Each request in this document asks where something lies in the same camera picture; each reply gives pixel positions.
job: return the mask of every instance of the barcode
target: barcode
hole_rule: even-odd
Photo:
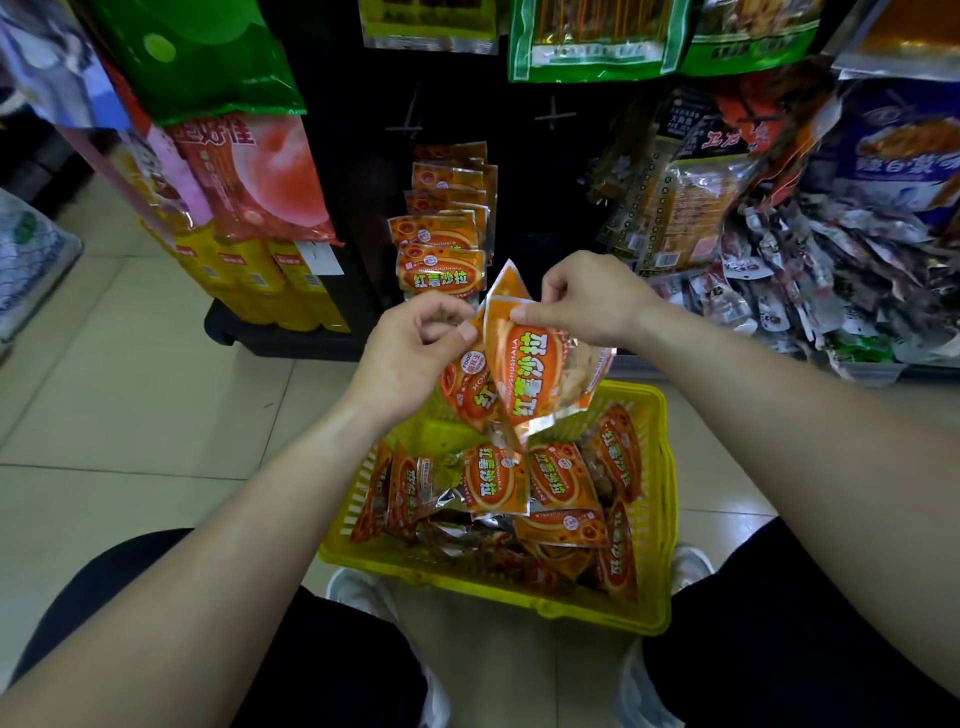
[[[679,253],[661,253],[657,256],[658,268],[673,268],[680,260]]]

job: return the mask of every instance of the leg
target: leg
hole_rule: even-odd
[[[666,708],[688,725],[921,725],[960,701],[888,644],[781,519],[679,592],[642,643]]]
[[[40,620],[12,682],[187,533],[139,536],[87,564]],[[426,695],[420,662],[396,626],[300,587],[233,725],[417,726]]]

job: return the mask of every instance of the shopping basket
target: shopping basket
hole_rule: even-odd
[[[354,543],[350,532],[370,484],[375,449],[353,478],[347,498],[321,544],[321,558],[331,564],[397,576],[412,585],[430,584],[534,609],[550,619],[569,617],[641,635],[659,634],[670,622],[670,557],[677,541],[677,475],[667,444],[663,393],[643,384],[605,380],[589,411],[561,420],[532,442],[576,440],[618,402],[634,421],[642,457],[643,497],[627,506],[634,538],[638,602],[613,599],[580,586],[570,592],[545,595],[503,576],[478,573],[455,560],[445,560],[426,546],[409,546],[390,536]],[[436,393],[414,417],[384,438],[391,448],[401,443],[413,455],[455,452],[483,441],[482,436],[457,421]]]

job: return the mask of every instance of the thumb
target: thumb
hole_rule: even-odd
[[[518,306],[510,313],[510,318],[518,324],[563,330],[570,328],[573,323],[572,316],[573,306],[567,300],[556,303],[528,303]]]
[[[426,347],[430,358],[442,369],[472,346],[480,333],[470,321],[464,321],[452,331]]]

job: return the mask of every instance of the white tile floor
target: white tile floor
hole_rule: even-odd
[[[100,180],[60,222],[86,253],[0,366],[0,685],[74,572],[134,535],[199,522],[322,415],[353,371],[207,339],[207,296]],[[660,386],[681,538],[720,564],[774,511],[683,397]],[[958,387],[882,396],[960,428]],[[321,591],[331,572],[317,561],[304,583]],[[629,636],[430,589],[395,592],[450,692],[453,725],[610,724]]]

